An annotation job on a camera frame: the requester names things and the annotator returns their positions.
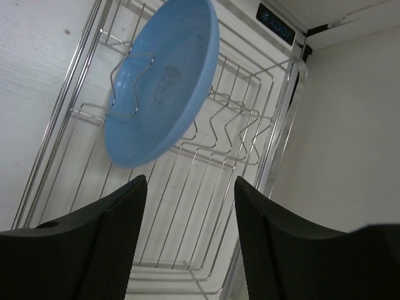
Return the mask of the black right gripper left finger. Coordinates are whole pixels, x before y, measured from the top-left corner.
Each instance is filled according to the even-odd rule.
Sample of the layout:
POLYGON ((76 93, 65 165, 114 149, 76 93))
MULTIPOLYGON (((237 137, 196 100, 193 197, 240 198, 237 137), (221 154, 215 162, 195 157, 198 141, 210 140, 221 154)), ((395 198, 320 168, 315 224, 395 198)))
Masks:
POLYGON ((148 184, 137 176, 35 228, 1 233, 2 299, 124 299, 148 184))

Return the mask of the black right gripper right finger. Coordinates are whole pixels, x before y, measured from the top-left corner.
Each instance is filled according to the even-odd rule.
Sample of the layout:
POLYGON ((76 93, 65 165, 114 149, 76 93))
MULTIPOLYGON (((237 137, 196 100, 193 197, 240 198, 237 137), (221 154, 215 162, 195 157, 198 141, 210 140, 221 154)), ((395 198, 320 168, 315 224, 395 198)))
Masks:
POLYGON ((239 240, 250 299, 398 299, 399 226, 341 232, 308 221, 238 177, 239 240))

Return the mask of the blue plastic plate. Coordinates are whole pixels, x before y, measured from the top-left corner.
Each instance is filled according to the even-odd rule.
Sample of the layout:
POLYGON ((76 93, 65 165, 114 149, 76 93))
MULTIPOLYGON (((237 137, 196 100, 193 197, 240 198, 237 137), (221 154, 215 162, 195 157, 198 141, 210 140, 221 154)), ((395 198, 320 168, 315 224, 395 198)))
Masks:
POLYGON ((167 1, 152 15, 112 75, 104 141, 115 165, 146 164, 185 134, 208 96, 219 42, 211 1, 167 1))

